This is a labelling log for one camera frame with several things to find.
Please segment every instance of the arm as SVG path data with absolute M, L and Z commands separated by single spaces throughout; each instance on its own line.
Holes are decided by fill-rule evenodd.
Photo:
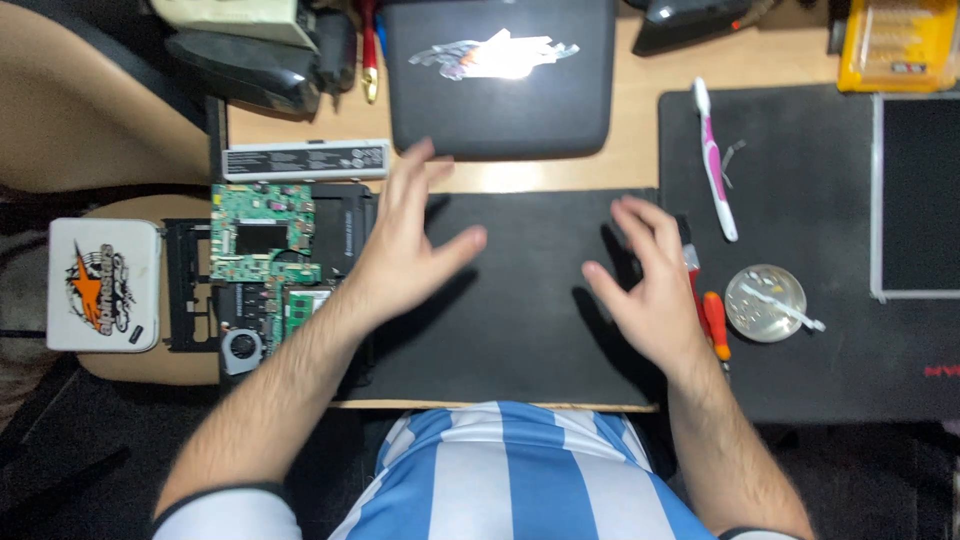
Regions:
M 283 481 L 324 414 L 360 341 L 420 304 L 486 246 L 470 228 L 434 249 L 423 233 L 433 145 L 411 147 L 380 195 L 376 225 L 356 266 L 330 299 L 204 420 L 160 493 L 155 516 L 217 486 Z
M 714 534 L 766 528 L 813 538 L 797 491 L 760 441 L 700 329 L 676 221 L 630 196 L 614 201 L 643 280 L 627 292 L 598 263 L 584 276 L 624 337 L 667 378 L 677 458 L 697 517 Z

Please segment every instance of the hand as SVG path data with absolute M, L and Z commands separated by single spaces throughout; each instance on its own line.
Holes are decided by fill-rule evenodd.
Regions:
M 487 245 L 487 230 L 473 226 L 439 248 L 423 232 L 430 183 L 453 171 L 453 160 L 439 160 L 428 169 L 433 143 L 424 139 L 410 147 L 380 193 L 376 224 L 363 253 L 341 290 L 347 309 L 373 331 L 388 320 L 420 305 Z
M 677 221 L 630 195 L 613 201 L 611 214 L 640 260 L 643 279 L 624 291 L 592 260 L 583 265 L 584 277 L 627 341 L 667 380 L 683 382 L 705 358 L 715 360 L 693 304 Z

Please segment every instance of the orange star logo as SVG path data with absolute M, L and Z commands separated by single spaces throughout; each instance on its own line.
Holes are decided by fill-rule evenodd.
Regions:
M 100 280 L 92 280 L 86 273 L 84 258 L 80 255 L 80 246 L 76 244 L 74 246 L 77 248 L 77 271 L 80 274 L 76 280 L 71 280 L 71 282 L 73 286 L 77 287 L 86 320 L 93 325 L 94 330 L 99 331 L 100 308 L 97 307 L 97 299 L 100 296 Z

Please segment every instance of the battery label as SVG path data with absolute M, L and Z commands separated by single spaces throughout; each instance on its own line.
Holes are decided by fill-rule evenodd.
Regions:
M 382 169 L 381 147 L 225 152 L 227 174 Z

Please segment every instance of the pink toothbrush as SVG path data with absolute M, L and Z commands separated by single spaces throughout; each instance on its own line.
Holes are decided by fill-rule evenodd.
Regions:
M 710 191 L 713 192 L 713 204 L 717 207 L 717 217 L 720 219 L 720 228 L 723 235 L 735 242 L 736 224 L 733 223 L 733 212 L 727 202 L 727 193 L 723 190 L 723 174 L 720 170 L 720 149 L 713 140 L 713 128 L 710 124 L 710 96 L 707 94 L 707 85 L 697 77 L 693 80 L 693 96 L 700 110 L 700 140 L 704 147 L 704 167 L 707 169 L 707 178 L 710 180 Z

